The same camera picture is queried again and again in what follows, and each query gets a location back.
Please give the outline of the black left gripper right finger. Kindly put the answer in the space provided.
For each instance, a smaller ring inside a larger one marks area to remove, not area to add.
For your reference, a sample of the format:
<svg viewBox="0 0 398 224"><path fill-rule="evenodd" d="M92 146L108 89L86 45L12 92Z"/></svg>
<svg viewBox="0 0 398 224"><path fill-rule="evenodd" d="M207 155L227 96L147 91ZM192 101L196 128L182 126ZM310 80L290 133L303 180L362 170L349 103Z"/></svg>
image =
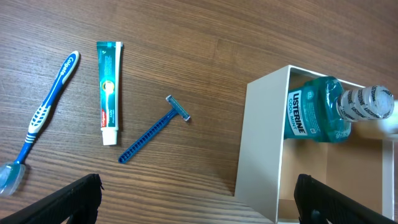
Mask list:
<svg viewBox="0 0 398 224"><path fill-rule="evenodd" d="M298 176L294 199L300 224L395 224L307 174Z"/></svg>

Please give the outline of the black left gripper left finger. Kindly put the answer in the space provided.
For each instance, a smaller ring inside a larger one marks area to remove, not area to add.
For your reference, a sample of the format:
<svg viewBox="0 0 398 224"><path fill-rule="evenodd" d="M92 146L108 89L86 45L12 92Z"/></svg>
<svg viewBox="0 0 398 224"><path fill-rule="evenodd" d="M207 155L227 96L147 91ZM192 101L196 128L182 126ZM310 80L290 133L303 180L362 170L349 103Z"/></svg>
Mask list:
<svg viewBox="0 0 398 224"><path fill-rule="evenodd" d="M45 198L1 219L3 224L94 224L102 199L98 174L88 174Z"/></svg>

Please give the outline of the blue mouthwash bottle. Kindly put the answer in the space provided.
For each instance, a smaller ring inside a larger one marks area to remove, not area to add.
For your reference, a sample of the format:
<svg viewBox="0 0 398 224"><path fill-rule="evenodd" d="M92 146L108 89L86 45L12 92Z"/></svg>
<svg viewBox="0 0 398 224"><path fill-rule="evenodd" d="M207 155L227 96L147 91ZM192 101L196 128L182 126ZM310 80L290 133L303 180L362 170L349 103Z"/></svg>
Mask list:
<svg viewBox="0 0 398 224"><path fill-rule="evenodd" d="M382 85L345 90L335 77L320 77L288 91L284 139L343 142L358 121L389 118L394 96Z"/></svg>

